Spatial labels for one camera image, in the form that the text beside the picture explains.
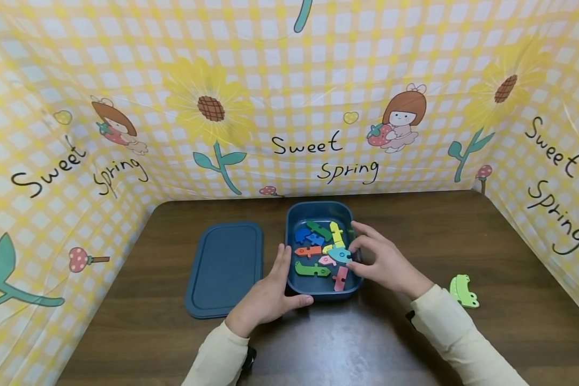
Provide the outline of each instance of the wrist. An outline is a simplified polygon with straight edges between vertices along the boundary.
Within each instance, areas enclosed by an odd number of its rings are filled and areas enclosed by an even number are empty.
[[[225,318],[227,328],[241,338],[248,338],[253,330],[257,327],[257,322],[250,320],[245,316],[238,307],[232,309],[227,318]]]
[[[416,270],[414,275],[411,275],[411,280],[408,280],[408,285],[403,292],[409,300],[414,301],[425,295],[433,285],[435,284],[428,277]]]

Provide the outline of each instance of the yellow heart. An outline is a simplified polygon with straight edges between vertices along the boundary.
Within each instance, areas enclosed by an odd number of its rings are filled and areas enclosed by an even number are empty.
[[[58,113],[54,113],[54,118],[61,125],[68,125],[73,121],[73,115],[66,110],[60,110]]]
[[[352,111],[351,113],[343,114],[343,121],[345,121],[345,123],[348,125],[351,125],[352,123],[358,121],[358,113]]]

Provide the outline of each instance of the sunflower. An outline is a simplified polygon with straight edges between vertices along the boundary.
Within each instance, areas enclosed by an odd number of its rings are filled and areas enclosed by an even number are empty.
[[[540,64],[550,60],[549,53],[539,53],[540,43],[529,37],[497,49],[481,82],[470,88],[472,100],[463,109],[465,123],[488,130],[529,100],[530,90],[546,78]]]
[[[236,82],[225,82],[225,69],[203,58],[180,58],[168,68],[163,85],[170,91],[165,104],[177,111],[176,122],[208,145],[240,145],[250,138],[253,104]]]

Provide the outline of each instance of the plastic backdrop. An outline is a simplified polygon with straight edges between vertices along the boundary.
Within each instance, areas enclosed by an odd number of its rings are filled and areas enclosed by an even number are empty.
[[[579,0],[1,0],[0,384],[160,203],[472,188],[579,306]]]

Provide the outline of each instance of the girl's brown hair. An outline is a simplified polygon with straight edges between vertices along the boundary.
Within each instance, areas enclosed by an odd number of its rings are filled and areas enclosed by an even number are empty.
[[[103,102],[95,101],[93,102],[93,107],[96,113],[99,114],[99,117],[103,119],[104,123],[109,125],[109,123],[107,123],[106,120],[106,118],[109,118],[114,122],[118,122],[121,125],[126,126],[128,135],[131,135],[132,137],[137,137],[137,130],[135,130],[135,127],[133,126],[131,121],[129,121],[126,115],[120,113],[120,111],[116,110],[114,107],[107,105]]]
[[[416,118],[414,118],[414,121],[409,125],[418,125],[425,117],[425,112],[427,111],[427,98],[423,95],[426,90],[427,87],[425,85],[415,87],[414,84],[409,84],[407,91],[396,94],[390,99],[386,111],[384,111],[382,123],[384,125],[390,123],[390,113],[392,113],[392,111],[404,111],[406,113],[416,114]]]

